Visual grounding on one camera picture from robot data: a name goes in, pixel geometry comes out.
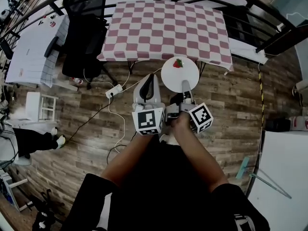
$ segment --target white sneaker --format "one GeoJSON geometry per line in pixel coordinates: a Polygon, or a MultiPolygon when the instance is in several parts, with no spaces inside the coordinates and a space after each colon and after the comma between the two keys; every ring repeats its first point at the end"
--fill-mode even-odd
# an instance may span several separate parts
{"type": "Polygon", "coordinates": [[[57,149],[63,147],[65,145],[66,139],[64,135],[61,135],[58,139],[57,139],[57,143],[58,143],[58,147],[57,149]]]}
{"type": "Polygon", "coordinates": [[[50,131],[50,134],[52,136],[56,136],[58,134],[58,128],[53,128],[51,131],[50,131]]]}

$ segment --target person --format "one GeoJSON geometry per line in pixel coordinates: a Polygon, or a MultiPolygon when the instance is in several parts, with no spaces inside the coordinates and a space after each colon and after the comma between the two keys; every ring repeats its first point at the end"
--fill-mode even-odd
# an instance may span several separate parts
{"type": "Polygon", "coordinates": [[[189,122],[171,123],[180,146],[137,134],[101,177],[87,174],[61,231],[270,230],[189,122]]]}
{"type": "Polygon", "coordinates": [[[65,136],[57,137],[58,129],[53,128],[51,132],[40,134],[33,130],[12,128],[12,126],[0,123],[0,160],[14,161],[14,155],[18,152],[18,157],[27,156],[35,151],[46,151],[59,149],[65,144],[65,136]],[[7,155],[8,150],[14,151],[11,158],[2,158],[7,155]]]}

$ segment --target metal railing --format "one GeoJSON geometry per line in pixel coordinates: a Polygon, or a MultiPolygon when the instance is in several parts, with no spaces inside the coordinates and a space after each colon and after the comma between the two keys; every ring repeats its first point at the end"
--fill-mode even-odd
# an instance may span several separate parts
{"type": "Polygon", "coordinates": [[[39,1],[40,0],[19,0],[18,3],[11,8],[11,12],[8,15],[10,17],[10,22],[5,26],[8,30],[1,37],[2,39],[5,39],[9,45],[14,44],[20,38],[19,33],[24,29],[24,25],[28,20],[28,16],[26,16],[26,19],[23,18],[25,17],[25,15],[27,15],[29,10],[35,8],[39,1]],[[18,25],[15,26],[15,24],[19,21],[21,21],[21,23],[19,24],[20,30],[17,31],[18,25]]]}
{"type": "MultiPolygon", "coordinates": [[[[64,9],[64,7],[60,7],[58,8],[54,2],[56,2],[58,0],[46,0],[43,3],[39,4],[38,6],[36,6],[34,9],[26,12],[26,14],[24,16],[22,16],[14,25],[12,25],[2,36],[2,40],[3,39],[7,39],[9,34],[13,34],[10,37],[10,42],[9,45],[10,47],[14,48],[14,44],[17,42],[18,37],[16,37],[16,39],[14,41],[11,41],[12,38],[14,38],[16,35],[19,35],[25,28],[27,28],[28,26],[34,24],[35,22],[41,20],[43,18],[43,16],[37,18],[36,20],[28,23],[26,26],[24,26],[25,20],[27,18],[29,18],[30,16],[32,16],[33,14],[35,14],[36,12],[40,11],[41,9],[45,8],[46,6],[51,6],[53,8],[53,11],[47,13],[46,15],[50,15],[53,13],[56,13],[58,15],[62,15],[62,9],[64,9]]],[[[245,25],[247,27],[249,27],[250,29],[253,29],[254,31],[258,31],[262,34],[262,36],[255,34],[253,31],[247,31],[247,30],[243,30],[241,28],[237,28],[234,26],[230,26],[228,24],[226,24],[227,30],[233,30],[233,31],[237,31],[243,35],[246,35],[248,37],[252,37],[253,39],[255,39],[255,45],[256,46],[256,52],[259,52],[261,50],[266,49],[270,44],[272,44],[273,42],[275,42],[276,40],[280,39],[281,37],[283,37],[286,33],[288,33],[290,30],[294,30],[295,26],[290,23],[285,17],[283,17],[277,10],[269,7],[268,5],[264,4],[263,2],[261,2],[260,0],[245,0],[247,2],[246,6],[236,6],[230,2],[226,2],[223,0],[189,0],[186,1],[187,3],[195,3],[195,2],[200,2],[200,1],[210,1],[210,2],[214,2],[216,4],[219,4],[222,7],[218,7],[217,9],[219,10],[223,10],[223,8],[231,8],[232,11],[236,11],[238,13],[241,14],[245,14],[246,16],[251,16],[254,18],[254,20],[257,20],[259,23],[261,23],[262,25],[265,26],[269,26],[270,28],[272,28],[272,32],[269,32],[267,29],[265,29],[264,27],[259,27],[257,26],[257,24],[254,23],[254,21],[246,21],[243,20],[241,18],[237,18],[234,15],[228,14],[227,12],[223,12],[223,15],[225,17],[225,19],[230,19],[236,23],[240,23],[242,25],[245,25]],[[249,8],[255,5],[258,8],[262,9],[264,12],[266,12],[268,15],[270,15],[276,22],[278,22],[278,24],[283,23],[284,27],[281,31],[278,31],[277,26],[275,24],[273,24],[271,21],[265,19],[264,17],[261,17],[258,14],[255,14],[253,12],[251,12],[249,10],[249,8]]],[[[112,8],[115,7],[116,4],[107,4],[105,5],[105,8],[112,8]]],[[[112,17],[111,14],[106,14],[104,16],[105,18],[108,17],[112,17]]]]}

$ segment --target wooden floor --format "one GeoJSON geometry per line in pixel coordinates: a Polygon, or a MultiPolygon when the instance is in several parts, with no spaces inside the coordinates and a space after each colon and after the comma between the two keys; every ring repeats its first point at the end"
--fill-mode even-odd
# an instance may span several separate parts
{"type": "MultiPolygon", "coordinates": [[[[162,67],[163,63],[136,63],[126,87],[162,67]]],[[[127,63],[108,63],[106,66],[120,84],[125,82],[128,76],[127,63]]],[[[212,127],[198,136],[200,141],[219,162],[230,182],[245,191],[249,183],[248,176],[236,180],[235,175],[245,156],[251,158],[251,165],[256,160],[261,126],[260,86],[256,64],[233,58],[233,66],[235,71],[225,76],[224,68],[208,64],[193,94],[198,103],[206,103],[214,116],[212,127]]],[[[266,116],[271,113],[301,114],[298,103],[291,96],[293,85],[301,80],[295,50],[272,58],[260,69],[266,116]]],[[[160,72],[157,75],[162,101],[168,104],[174,93],[163,85],[160,72]]],[[[95,81],[104,80],[108,80],[106,76],[100,76],[95,81]]],[[[57,87],[37,91],[60,98],[57,127],[69,138],[82,123],[108,104],[105,92],[110,87],[108,83],[93,83],[92,89],[87,90],[84,83],[78,92],[57,87]]],[[[131,88],[116,96],[111,105],[111,110],[126,120],[126,136],[121,144],[128,144],[135,132],[131,116],[133,90],[131,88]]],[[[33,89],[20,87],[15,91],[17,101],[12,105],[12,111],[25,104],[26,93],[33,89]]],[[[31,155],[32,165],[11,166],[9,170],[16,179],[28,178],[29,183],[23,186],[28,194],[39,196],[39,192],[51,189],[53,199],[64,203],[61,211],[67,215],[85,175],[99,175],[104,170],[108,150],[123,136],[123,130],[123,120],[110,114],[108,109],[103,109],[65,147],[37,151],[31,155]]],[[[115,155],[116,152],[111,152],[109,160],[115,155]]]]}

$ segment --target white round plate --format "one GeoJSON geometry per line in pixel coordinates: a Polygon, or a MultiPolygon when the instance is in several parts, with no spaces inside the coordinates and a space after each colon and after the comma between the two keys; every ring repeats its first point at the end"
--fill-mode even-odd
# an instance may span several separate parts
{"type": "Polygon", "coordinates": [[[199,70],[197,65],[187,57],[177,56],[172,57],[165,62],[161,71],[161,77],[164,85],[171,91],[181,93],[182,81],[187,80],[191,90],[196,87],[199,81],[199,70]],[[174,62],[182,60],[183,67],[176,68],[173,66],[174,62]]]}

